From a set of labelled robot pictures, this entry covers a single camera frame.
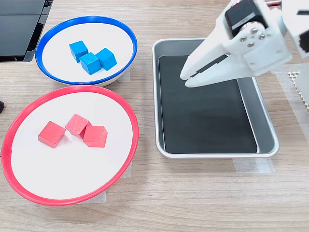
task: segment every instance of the red rim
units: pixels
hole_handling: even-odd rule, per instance
[[[21,186],[21,184],[17,181],[17,179],[14,176],[14,173],[12,171],[11,166],[11,154],[12,154],[12,144],[15,137],[15,134],[19,128],[19,126],[22,124],[22,122],[26,119],[26,117],[36,108],[38,108],[40,105],[50,101],[51,99],[70,94],[70,93],[77,93],[77,92],[93,92],[93,93],[99,93],[103,94],[113,100],[115,100],[117,103],[119,103],[126,113],[128,114],[131,124],[132,124],[132,130],[133,130],[133,139],[132,139],[132,146],[130,149],[130,153],[124,163],[124,165],[121,167],[121,169],[116,173],[116,175],[110,179],[106,184],[98,188],[97,190],[88,193],[86,195],[71,198],[71,199],[64,199],[64,200],[54,200],[54,199],[48,199],[44,197],[39,197],[28,190],[26,190],[24,187]],[[61,205],[71,205],[76,204],[79,202],[86,201],[90,198],[93,198],[97,196],[98,194],[102,193],[106,189],[108,189],[113,183],[115,183],[121,175],[126,171],[130,163],[132,162],[132,159],[134,157],[134,154],[136,152],[137,146],[138,146],[138,140],[139,140],[139,126],[138,121],[135,116],[135,113],[131,106],[124,100],[121,96],[118,94],[102,88],[102,87],[96,87],[96,86],[70,86],[61,88],[58,90],[55,90],[53,92],[50,92],[37,100],[35,100],[33,103],[31,103],[29,106],[27,106],[14,120],[14,122],[11,124],[8,132],[6,133],[6,136],[3,141],[2,145],[2,151],[1,151],[1,160],[2,160],[2,167],[4,175],[9,182],[9,184],[12,186],[12,188],[20,194],[22,197],[43,205],[49,205],[49,206],[61,206]]]

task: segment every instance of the blue cube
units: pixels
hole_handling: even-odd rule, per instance
[[[107,48],[97,53],[96,57],[99,58],[101,66],[105,70],[109,70],[117,64],[114,54]]]
[[[71,53],[74,56],[77,63],[80,61],[80,57],[88,54],[88,49],[83,41],[78,41],[70,44]]]
[[[80,58],[83,69],[90,75],[101,69],[99,59],[92,53],[88,53]]]

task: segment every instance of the wooden block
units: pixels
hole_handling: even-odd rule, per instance
[[[80,62],[80,57],[88,54],[88,49],[83,41],[78,41],[70,44],[70,49],[76,62]]]
[[[86,126],[91,125],[91,123],[79,116],[78,114],[74,114],[70,121],[67,123],[65,128],[73,135],[79,137],[80,139],[84,138]]]
[[[105,70],[109,70],[117,64],[114,54],[107,48],[97,53],[96,57],[99,58],[101,66]]]
[[[104,126],[87,126],[84,143],[89,147],[105,147],[107,131]]]
[[[101,70],[99,59],[92,53],[88,53],[80,58],[83,69],[90,75]]]
[[[65,131],[66,129],[63,127],[49,121],[39,134],[39,141],[55,148],[64,136]]]

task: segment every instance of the tray rim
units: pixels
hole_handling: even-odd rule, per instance
[[[160,39],[157,40],[153,46],[152,46],[152,57],[153,57],[153,82],[154,82],[154,123],[155,123],[155,145],[158,149],[158,151],[164,155],[167,158],[170,159],[234,159],[234,158],[269,158],[274,156],[278,150],[279,150],[279,139],[278,136],[276,134],[274,125],[271,121],[270,115],[267,111],[265,102],[263,100],[262,97],[262,93],[258,87],[258,83],[255,79],[255,77],[251,77],[254,87],[256,89],[259,101],[261,103],[261,106],[263,108],[263,113],[265,116],[265,119],[267,121],[267,125],[271,131],[271,135],[272,138],[274,140],[274,146],[272,148],[271,151],[269,151],[268,153],[196,153],[196,154],[172,154],[169,153],[167,151],[165,151],[163,149],[163,147],[160,144],[160,134],[159,134],[159,128],[158,128],[158,123],[159,123],[159,112],[158,112],[158,98],[157,98],[157,91],[158,91],[158,87],[156,85],[156,67],[157,67],[157,63],[156,63],[156,58],[155,58],[155,48],[158,44],[165,42],[165,41],[192,41],[192,40],[204,40],[205,38],[168,38],[168,39]]]

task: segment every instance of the red cube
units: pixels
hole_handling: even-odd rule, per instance
[[[64,136],[65,132],[66,129],[52,121],[49,121],[39,134],[39,141],[55,148]]]
[[[86,126],[89,125],[91,125],[91,123],[87,119],[78,114],[74,114],[65,127],[71,134],[83,139]]]
[[[87,126],[84,143],[89,147],[105,147],[107,131],[104,126]]]

